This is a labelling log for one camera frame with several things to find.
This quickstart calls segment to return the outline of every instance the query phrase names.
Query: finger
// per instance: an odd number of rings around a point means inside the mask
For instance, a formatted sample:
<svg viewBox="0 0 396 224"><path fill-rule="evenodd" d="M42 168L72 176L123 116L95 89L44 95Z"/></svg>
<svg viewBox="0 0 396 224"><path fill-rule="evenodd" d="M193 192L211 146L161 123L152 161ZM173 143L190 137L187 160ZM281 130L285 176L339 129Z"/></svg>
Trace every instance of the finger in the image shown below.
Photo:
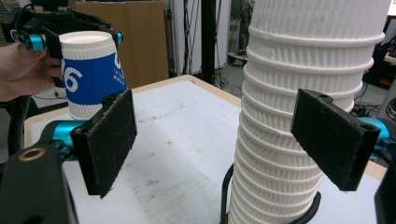
<svg viewBox="0 0 396 224"><path fill-rule="evenodd" d="M10 81L10 89L13 98L20 95L30 95L54 88L55 85L50 76L27 76Z"/></svg>
<svg viewBox="0 0 396 224"><path fill-rule="evenodd" d="M44 50L28 50L23 44L16 45L17 50L12 50L9 57L10 60L18 62L19 65L29 65L34 63L44 56L46 56L46 51Z"/></svg>
<svg viewBox="0 0 396 224"><path fill-rule="evenodd" d="M62 71L60 66L51 66L48 70L48 74L52 77L62 77Z"/></svg>
<svg viewBox="0 0 396 224"><path fill-rule="evenodd" d="M59 59L48 57L48 58L46 59L46 64L49 64L49 65L60 65L61 62L60 62Z"/></svg>

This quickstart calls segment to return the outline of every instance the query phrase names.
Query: human hand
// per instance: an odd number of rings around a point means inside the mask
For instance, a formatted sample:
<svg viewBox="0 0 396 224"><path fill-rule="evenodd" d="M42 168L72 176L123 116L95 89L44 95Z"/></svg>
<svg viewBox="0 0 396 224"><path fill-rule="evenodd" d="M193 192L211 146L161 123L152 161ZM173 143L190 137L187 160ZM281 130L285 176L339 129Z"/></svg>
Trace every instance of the human hand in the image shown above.
<svg viewBox="0 0 396 224"><path fill-rule="evenodd" d="M0 48L0 102L54 87L51 77L61 77L59 60L46 51L27 50L23 44Z"/></svg>

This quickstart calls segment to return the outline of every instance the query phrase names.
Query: black cable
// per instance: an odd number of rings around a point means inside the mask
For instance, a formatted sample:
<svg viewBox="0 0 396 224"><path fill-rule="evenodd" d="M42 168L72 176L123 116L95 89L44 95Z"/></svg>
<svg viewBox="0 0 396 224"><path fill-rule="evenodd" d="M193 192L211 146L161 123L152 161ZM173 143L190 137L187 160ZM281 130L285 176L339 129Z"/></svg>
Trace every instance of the black cable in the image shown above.
<svg viewBox="0 0 396 224"><path fill-rule="evenodd" d="M191 7L191 19L189 19L189 2L187 1L187 5L186 5L186 21L187 21L187 27L188 27L188 29L187 29L187 40L188 40L188 43L189 43L189 51L188 51L188 53L189 53L189 57L188 57L188 59L187 59L187 63L188 63L188 66L187 66L187 71L188 71L188 74L191 74L191 67L190 67L190 62L192 61L192 54L191 54L191 50L192 50L192 45L191 45L191 30L190 30L190 28L191 28L191 23L192 23L192 10L193 10L193 8L194 8L194 5L195 5L195 0L193 0L192 1L192 7Z"/></svg>
<svg viewBox="0 0 396 224"><path fill-rule="evenodd" d="M222 89L223 83L222 83L222 80L221 80L220 59L219 59L219 43L218 43L220 12L221 12L221 0L219 0L218 17L217 17L217 20L216 20L216 33L215 33L215 38L216 39L215 39L215 43L216 43L216 53L217 53L217 58L218 58L218 72L219 72L220 88Z"/></svg>
<svg viewBox="0 0 396 224"><path fill-rule="evenodd" d="M231 88L231 87L228 87L231 91L227 91L228 93L230 93L231 95L233 95L233 88Z"/></svg>
<svg viewBox="0 0 396 224"><path fill-rule="evenodd" d="M371 117L370 113L373 112L375 109L378 109L379 107L380 105L355 104L349 114L357 118L368 118Z"/></svg>
<svg viewBox="0 0 396 224"><path fill-rule="evenodd" d="M189 64L189 67L190 67L190 74L192 73L192 55L193 55L194 46L195 46L195 37L196 37L197 23L198 23L198 9L199 9L199 4L200 4L200 1L198 0L198 1L197 1L197 8L196 8L196 10L195 10L194 35L193 35L193 38L192 38L192 47L191 47L191 51L190 51L190 53L191 53L191 56L190 56L190 64Z"/></svg>
<svg viewBox="0 0 396 224"><path fill-rule="evenodd" d="M387 43L381 45L380 43L378 43L377 45L375 45L375 49L373 52L373 59L375 61L373 67L371 67L369 69L369 73L366 75L367 78L365 79L365 83L367 83L366 87L363 90L363 93L361 95L359 95L358 97L355 98L355 100L363 97L363 95L365 94L365 91L367 90L367 86L368 83L372 82L372 78L374 77L374 71L376 69L376 66L381 63L384 60L384 57L386 56L386 54L390 51L396 50L395 48L395 44L396 44L396 35Z"/></svg>
<svg viewBox="0 0 396 224"><path fill-rule="evenodd" d="M189 41L188 41L188 20L187 20L187 14L188 14L188 0L184 0L184 61L183 61L183 75L187 74L187 61L189 60Z"/></svg>
<svg viewBox="0 0 396 224"><path fill-rule="evenodd" d="M241 16L242 23L250 24L251 11L252 11L252 7L250 6L250 4L246 3L245 0L241 0L241 7L239 9L239 14Z"/></svg>
<svg viewBox="0 0 396 224"><path fill-rule="evenodd" d="M40 99L40 100L65 100L65 99L67 99L67 97L58 97L58 96L56 96L54 98L46 98L46 97L40 97L40 96L34 95L34 97L37 99Z"/></svg>
<svg viewBox="0 0 396 224"><path fill-rule="evenodd" d="M21 27L20 27L20 22L21 22L21 17L22 17L22 14L23 14L24 10L25 10L26 8L28 8L28 7L31 7L32 5L33 5L33 4L27 4L26 6L24 6L24 7L21 9L20 13L18 14L17 19L15 20L15 29L16 29L16 30L21 29Z"/></svg>
<svg viewBox="0 0 396 224"><path fill-rule="evenodd" d="M367 82L365 82L365 83L366 83L366 86L363 88L362 94L359 95L359 96L357 96L357 97L355 97L355 99L353 99L354 101L356 101L357 99L361 98L361 99L359 100L359 103L360 103L361 100L363 99L363 95L366 93L367 88L368 88L368 86L369 86L368 81L373 77L373 71L370 70L367 76L368 76L368 79L367 79Z"/></svg>
<svg viewBox="0 0 396 224"><path fill-rule="evenodd" d="M56 90L55 90L55 93L53 93L54 95L55 95L55 97L57 98L57 99L60 99L60 100L65 100L65 99L67 99L67 97L66 96L59 96L59 92L57 92Z"/></svg>
<svg viewBox="0 0 396 224"><path fill-rule="evenodd" d="M392 163L391 154L389 154L386 150L375 151L374 154L382 159L387 165Z"/></svg>
<svg viewBox="0 0 396 224"><path fill-rule="evenodd" d="M23 123L29 108L31 96L20 96L15 100L8 127L8 156L23 149Z"/></svg>
<svg viewBox="0 0 396 224"><path fill-rule="evenodd" d="M229 86L232 86L232 87L234 87L234 88L237 88L238 90L242 90L242 85L240 85L240 86L235 86L235 85L233 85L233 84L228 84Z"/></svg>
<svg viewBox="0 0 396 224"><path fill-rule="evenodd" d="M380 107L380 105L373 106L373 108L371 108L371 109L367 112L367 116L370 117L370 113L371 113L371 112L377 113L379 107Z"/></svg>
<svg viewBox="0 0 396 224"><path fill-rule="evenodd" d="M220 204L220 223L226 224L227 221L227 197L228 197L228 186L230 185L231 178L233 177L233 164L228 169L224 176L221 185L221 204Z"/></svg>

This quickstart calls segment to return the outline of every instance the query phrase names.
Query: printed number 6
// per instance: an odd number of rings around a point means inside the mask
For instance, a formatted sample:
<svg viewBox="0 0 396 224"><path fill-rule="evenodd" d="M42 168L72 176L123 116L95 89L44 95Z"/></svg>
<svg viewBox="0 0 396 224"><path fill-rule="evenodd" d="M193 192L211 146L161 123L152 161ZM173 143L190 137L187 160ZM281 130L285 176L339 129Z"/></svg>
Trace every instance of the printed number 6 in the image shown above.
<svg viewBox="0 0 396 224"><path fill-rule="evenodd" d="M68 91L75 92L78 89L78 82L71 76L72 74L75 74L78 78L82 78L82 74L76 68L72 67L68 67L64 70L64 85Z"/></svg>
<svg viewBox="0 0 396 224"><path fill-rule="evenodd" d="M120 62L119 54L117 52L114 54L114 64L118 69L121 69L121 62Z"/></svg>

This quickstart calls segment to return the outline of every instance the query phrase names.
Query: black foam pad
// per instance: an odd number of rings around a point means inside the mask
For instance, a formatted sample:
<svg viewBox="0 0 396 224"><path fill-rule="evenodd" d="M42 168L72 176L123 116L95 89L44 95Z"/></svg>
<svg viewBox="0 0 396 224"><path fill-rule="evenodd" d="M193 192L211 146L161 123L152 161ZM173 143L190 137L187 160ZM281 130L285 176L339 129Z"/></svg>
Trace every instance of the black foam pad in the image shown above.
<svg viewBox="0 0 396 224"><path fill-rule="evenodd" d="M103 108L71 132L89 194L110 191L136 137L131 91L103 101Z"/></svg>
<svg viewBox="0 0 396 224"><path fill-rule="evenodd" d="M299 90L291 132L330 180L356 190L380 130L332 104L332 98Z"/></svg>

